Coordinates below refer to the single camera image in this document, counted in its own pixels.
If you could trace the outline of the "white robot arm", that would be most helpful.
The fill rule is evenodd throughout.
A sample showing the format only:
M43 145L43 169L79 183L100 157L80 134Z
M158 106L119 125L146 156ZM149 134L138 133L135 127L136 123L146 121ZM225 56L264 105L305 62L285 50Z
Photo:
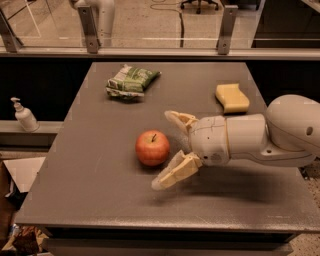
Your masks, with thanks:
M320 103L303 96L280 96L263 114L198 119L167 111L165 117L188 137L191 152L174 155L152 181L155 190L174 186L202 166L222 166L231 160L302 167L320 156Z

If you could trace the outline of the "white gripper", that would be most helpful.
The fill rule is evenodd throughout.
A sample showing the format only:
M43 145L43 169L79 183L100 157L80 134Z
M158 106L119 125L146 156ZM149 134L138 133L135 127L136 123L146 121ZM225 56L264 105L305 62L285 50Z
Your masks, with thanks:
M178 151L159 175L152 181L154 190L165 190L195 174L202 163L205 166L224 165L229 162L226 120L222 116L198 120L194 115L177 111L165 111L166 119L183 134L189 133L193 152Z

